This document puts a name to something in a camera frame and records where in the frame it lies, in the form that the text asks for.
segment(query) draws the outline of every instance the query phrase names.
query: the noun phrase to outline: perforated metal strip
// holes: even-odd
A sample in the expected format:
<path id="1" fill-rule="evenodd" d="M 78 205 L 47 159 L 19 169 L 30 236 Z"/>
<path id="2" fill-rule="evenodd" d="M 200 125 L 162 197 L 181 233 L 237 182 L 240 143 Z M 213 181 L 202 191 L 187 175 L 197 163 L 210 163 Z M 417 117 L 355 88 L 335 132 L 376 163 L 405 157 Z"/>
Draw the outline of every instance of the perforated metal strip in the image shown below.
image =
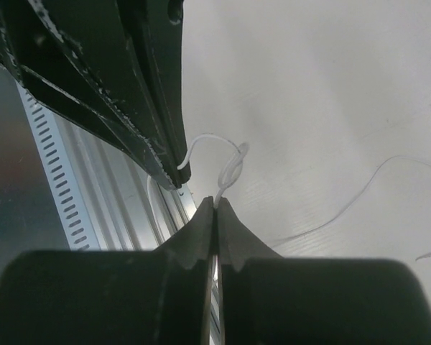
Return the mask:
<path id="1" fill-rule="evenodd" d="M 62 143 L 55 115 L 37 103 L 19 84 L 17 88 L 70 248 L 80 251 L 100 249 Z"/>

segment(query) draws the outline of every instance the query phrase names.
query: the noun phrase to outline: screw hole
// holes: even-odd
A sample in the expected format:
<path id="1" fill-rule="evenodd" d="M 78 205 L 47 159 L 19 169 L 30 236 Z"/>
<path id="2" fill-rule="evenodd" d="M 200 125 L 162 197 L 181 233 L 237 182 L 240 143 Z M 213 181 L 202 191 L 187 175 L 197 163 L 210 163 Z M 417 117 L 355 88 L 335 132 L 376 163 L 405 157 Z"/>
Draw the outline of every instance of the screw hole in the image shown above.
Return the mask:
<path id="1" fill-rule="evenodd" d="M 182 23 L 184 17 L 184 0 L 170 0 L 167 5 L 167 16 L 170 18 L 172 25 L 179 25 Z"/>

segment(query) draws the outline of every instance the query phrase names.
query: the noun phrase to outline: white surface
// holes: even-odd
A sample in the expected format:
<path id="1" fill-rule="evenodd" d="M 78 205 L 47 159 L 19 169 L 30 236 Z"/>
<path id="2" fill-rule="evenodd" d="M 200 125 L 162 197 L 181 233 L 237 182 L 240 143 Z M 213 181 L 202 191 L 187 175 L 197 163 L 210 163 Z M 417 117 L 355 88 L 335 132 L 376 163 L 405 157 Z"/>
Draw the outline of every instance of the white surface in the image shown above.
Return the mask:
<path id="1" fill-rule="evenodd" d="M 249 141 L 226 197 L 267 243 L 322 223 L 393 155 L 431 162 L 431 0 L 186 0 L 187 139 Z M 202 143 L 189 182 L 217 192 L 225 145 Z M 406 262 L 431 302 L 431 169 L 392 161 L 339 221 L 289 256 Z"/>

